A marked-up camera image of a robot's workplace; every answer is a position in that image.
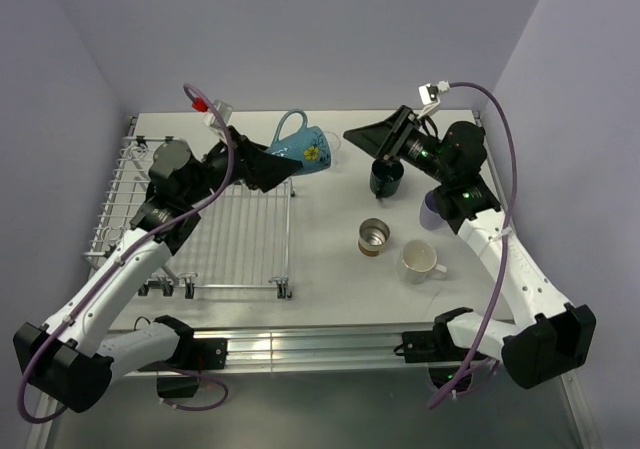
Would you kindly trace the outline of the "blue floral mug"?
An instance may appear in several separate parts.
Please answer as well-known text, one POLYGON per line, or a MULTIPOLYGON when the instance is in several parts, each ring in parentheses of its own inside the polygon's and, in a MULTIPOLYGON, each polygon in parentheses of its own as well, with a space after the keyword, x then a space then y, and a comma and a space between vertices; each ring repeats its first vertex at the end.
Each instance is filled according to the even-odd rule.
POLYGON ((294 173, 295 176, 318 173, 329 169, 332 164, 331 148, 325 133, 317 126, 309 126, 307 114, 298 109, 290 110, 281 117, 266 152, 299 161, 302 167, 294 173), (284 124, 293 115, 301 117, 301 124, 294 133, 282 138, 284 124))

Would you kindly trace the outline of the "cream tumbler with brown band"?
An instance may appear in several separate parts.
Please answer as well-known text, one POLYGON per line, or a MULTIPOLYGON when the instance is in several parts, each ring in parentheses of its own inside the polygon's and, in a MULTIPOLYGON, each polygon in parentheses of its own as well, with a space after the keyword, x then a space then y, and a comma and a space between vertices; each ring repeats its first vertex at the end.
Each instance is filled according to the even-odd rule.
POLYGON ((364 220, 358 229, 358 248, 367 257, 378 256, 386 246, 390 238, 390 228, 378 219, 364 220))

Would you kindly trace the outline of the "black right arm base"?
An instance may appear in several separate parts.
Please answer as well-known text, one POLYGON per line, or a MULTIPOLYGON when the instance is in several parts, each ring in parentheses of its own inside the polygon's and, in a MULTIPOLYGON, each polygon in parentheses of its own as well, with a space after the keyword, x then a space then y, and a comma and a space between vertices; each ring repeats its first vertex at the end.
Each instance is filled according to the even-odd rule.
POLYGON ((440 389, 452 380, 466 357, 467 350, 453 345, 451 337, 440 329, 406 331, 401 343, 393 349, 395 356, 407 364, 425 363, 431 384, 440 389))

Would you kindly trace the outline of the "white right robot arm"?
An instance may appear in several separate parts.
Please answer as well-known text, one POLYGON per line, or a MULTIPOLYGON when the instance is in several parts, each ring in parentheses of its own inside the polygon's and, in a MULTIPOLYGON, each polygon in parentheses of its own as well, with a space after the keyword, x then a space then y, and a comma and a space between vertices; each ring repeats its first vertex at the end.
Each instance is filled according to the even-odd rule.
POLYGON ((512 231, 508 214, 480 174, 487 158, 485 132, 456 121, 442 137, 422 131, 406 106, 381 122, 344 132, 343 137, 377 161, 400 160, 438 185, 440 217, 478 256, 511 310, 510 324, 459 308, 437 317, 433 351, 446 359, 464 349, 502 363, 524 389, 581 367, 596 328, 586 305, 574 305, 544 275, 512 231))

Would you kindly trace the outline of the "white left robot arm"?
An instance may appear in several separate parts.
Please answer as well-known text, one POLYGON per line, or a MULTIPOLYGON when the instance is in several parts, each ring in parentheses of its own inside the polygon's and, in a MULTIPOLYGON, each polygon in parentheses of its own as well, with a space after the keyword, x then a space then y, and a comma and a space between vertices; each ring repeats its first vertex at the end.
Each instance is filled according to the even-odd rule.
POLYGON ((203 159, 187 142, 168 139, 153 154, 143 204, 101 268, 44 323, 23 324, 13 337, 22 371, 18 410, 41 424, 25 404, 28 385, 81 413, 118 378, 150 364, 182 370, 195 355, 194 331, 171 316, 123 336, 107 333, 144 283, 191 236, 200 211, 237 181, 268 192, 302 167, 298 160, 269 153, 234 128, 203 159))

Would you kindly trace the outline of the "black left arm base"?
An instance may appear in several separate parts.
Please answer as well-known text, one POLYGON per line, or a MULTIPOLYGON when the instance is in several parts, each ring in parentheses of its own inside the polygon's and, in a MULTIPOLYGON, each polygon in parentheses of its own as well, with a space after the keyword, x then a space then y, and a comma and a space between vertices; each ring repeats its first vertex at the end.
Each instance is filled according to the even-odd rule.
POLYGON ((159 361, 139 369, 140 373, 157 373, 156 392, 170 400, 192 398, 200 386, 200 379, 184 371, 203 374, 225 367, 228 340, 224 338, 196 338, 186 359, 180 363, 159 361))

